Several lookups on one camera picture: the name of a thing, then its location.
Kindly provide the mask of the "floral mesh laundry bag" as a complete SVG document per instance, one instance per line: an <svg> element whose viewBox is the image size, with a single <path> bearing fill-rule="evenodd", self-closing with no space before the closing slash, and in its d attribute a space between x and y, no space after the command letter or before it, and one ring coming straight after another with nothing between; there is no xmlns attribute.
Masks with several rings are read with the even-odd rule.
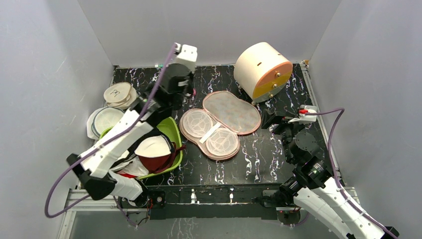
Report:
<svg viewBox="0 0 422 239"><path fill-rule="evenodd" d="M254 133L261 125L260 112L228 91L208 94L201 109L190 109L180 119L182 135L208 158L220 161L240 150L239 137Z"/></svg>

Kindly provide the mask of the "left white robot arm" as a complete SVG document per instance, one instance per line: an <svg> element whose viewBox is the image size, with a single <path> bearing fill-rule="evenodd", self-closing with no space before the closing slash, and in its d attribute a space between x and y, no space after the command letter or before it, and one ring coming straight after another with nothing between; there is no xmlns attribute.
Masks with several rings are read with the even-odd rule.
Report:
<svg viewBox="0 0 422 239"><path fill-rule="evenodd" d="M102 139L80 155L68 156L67 162L93 200L111 195L126 198L136 207L148 203L149 193L143 183L116 174L111 168L139 139L150 135L162 120L181 108L185 93L192 93L193 79L193 72L183 64L163 68L155 84L146 88Z"/></svg>

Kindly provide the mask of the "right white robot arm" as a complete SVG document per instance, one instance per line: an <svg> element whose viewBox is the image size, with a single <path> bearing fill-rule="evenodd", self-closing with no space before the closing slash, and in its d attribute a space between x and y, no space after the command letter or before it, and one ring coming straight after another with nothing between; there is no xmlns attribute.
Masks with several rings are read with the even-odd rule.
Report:
<svg viewBox="0 0 422 239"><path fill-rule="evenodd" d="M321 156L315 137L304 131L316 121L316 107L302 105L296 113L262 114L262 129L272 124L272 131L282 137L286 161L295 166L293 176L278 190L264 190L254 199L264 207L296 206L322 222L340 239L397 239L399 232L371 217L341 185L334 168Z"/></svg>

